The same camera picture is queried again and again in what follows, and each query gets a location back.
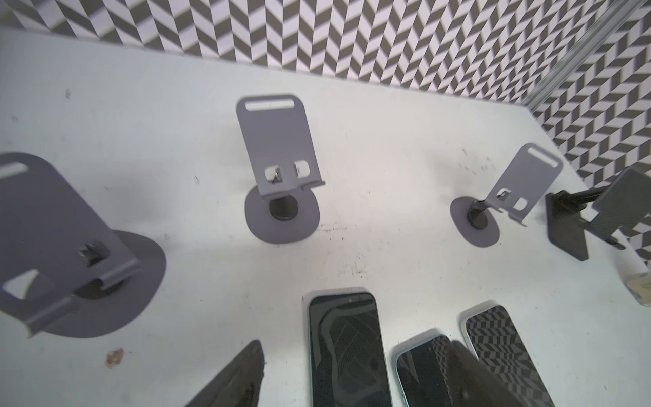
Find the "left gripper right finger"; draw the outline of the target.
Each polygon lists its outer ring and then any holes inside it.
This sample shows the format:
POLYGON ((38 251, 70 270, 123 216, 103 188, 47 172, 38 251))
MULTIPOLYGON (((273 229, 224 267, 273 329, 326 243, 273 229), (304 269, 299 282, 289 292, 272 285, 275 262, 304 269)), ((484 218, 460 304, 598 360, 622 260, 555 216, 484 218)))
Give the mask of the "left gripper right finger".
POLYGON ((461 342, 447 345, 445 366, 452 406, 524 406, 461 342))

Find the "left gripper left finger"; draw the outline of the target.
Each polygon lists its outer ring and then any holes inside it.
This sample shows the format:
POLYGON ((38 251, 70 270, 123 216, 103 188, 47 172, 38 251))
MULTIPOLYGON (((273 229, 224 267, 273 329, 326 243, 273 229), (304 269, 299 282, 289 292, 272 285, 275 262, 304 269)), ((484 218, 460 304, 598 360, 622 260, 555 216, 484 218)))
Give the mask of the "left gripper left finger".
POLYGON ((187 407, 256 407, 264 378, 265 358, 261 342, 251 341, 187 407))

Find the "back middle round stand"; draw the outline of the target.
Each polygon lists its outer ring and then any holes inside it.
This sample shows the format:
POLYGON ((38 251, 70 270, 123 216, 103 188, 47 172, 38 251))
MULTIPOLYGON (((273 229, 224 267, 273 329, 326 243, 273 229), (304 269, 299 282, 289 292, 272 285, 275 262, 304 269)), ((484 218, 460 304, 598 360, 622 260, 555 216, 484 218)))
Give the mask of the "back middle round stand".
POLYGON ((303 102, 292 94, 249 96, 237 118, 256 186, 245 199, 249 230, 268 244, 292 244, 320 224, 313 189, 325 182, 303 102))

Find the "round stand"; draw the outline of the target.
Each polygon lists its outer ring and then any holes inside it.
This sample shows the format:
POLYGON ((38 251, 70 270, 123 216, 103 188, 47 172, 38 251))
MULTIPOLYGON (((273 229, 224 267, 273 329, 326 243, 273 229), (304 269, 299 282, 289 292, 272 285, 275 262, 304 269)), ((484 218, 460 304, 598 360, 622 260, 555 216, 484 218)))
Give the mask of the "round stand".
POLYGON ((1 311, 30 335, 102 337, 144 312, 164 279, 159 244, 110 228, 71 184, 38 156, 4 153, 1 180, 1 283, 37 276, 25 298, 1 291, 1 311))
POLYGON ((320 224, 313 189, 325 182, 303 102, 292 94, 249 96, 237 118, 256 186, 245 199, 249 230, 268 244, 292 244, 320 224))
POLYGON ((484 199, 459 197, 450 205, 458 232, 469 244, 488 248, 500 238, 492 210, 522 225, 563 169, 560 158, 534 143, 523 145, 484 199))

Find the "small jar black lid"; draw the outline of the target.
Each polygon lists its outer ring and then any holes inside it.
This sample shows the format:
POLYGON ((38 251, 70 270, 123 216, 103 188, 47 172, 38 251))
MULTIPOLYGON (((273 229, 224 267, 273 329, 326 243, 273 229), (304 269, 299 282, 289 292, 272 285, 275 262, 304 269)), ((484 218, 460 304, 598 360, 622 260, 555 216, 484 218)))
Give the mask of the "small jar black lid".
POLYGON ((632 296, 645 307, 651 306, 651 276, 650 272, 631 276, 626 286, 632 296))

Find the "back left round stand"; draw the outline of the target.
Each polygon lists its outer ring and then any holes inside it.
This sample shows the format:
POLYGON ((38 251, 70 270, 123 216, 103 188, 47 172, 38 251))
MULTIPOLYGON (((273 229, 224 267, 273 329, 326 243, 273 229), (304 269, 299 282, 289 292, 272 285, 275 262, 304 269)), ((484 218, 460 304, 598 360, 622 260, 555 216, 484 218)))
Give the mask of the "back left round stand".
POLYGON ((159 244, 110 228, 71 184, 38 156, 4 153, 1 180, 1 283, 37 276, 25 298, 1 291, 1 311, 30 335, 102 337, 144 312, 164 279, 159 244))

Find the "back right round stand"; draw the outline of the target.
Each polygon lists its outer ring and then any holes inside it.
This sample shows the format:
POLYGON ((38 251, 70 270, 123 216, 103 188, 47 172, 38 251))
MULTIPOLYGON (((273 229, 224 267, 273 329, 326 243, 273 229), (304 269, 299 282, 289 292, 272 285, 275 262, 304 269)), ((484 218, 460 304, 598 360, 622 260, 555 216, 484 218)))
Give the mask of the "back right round stand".
POLYGON ((522 225, 563 169, 560 158, 534 143, 523 145, 484 199, 459 197, 450 205, 458 232, 469 244, 488 248, 500 238, 492 210, 522 225))

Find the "black phone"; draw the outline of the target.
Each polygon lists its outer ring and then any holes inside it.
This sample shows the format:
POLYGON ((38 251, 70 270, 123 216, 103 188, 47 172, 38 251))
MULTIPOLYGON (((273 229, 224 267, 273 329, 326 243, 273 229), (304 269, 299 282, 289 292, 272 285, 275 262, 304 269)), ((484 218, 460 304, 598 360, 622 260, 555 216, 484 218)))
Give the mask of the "black phone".
POLYGON ((393 371, 405 406, 451 406, 447 380, 450 339, 434 331, 414 337, 394 356, 393 371))
POLYGON ((320 295, 308 307, 313 406, 390 406, 381 325, 368 292, 320 295))
POLYGON ((554 406, 549 390, 505 307, 485 303, 468 310, 460 327, 476 358, 523 405, 554 406))

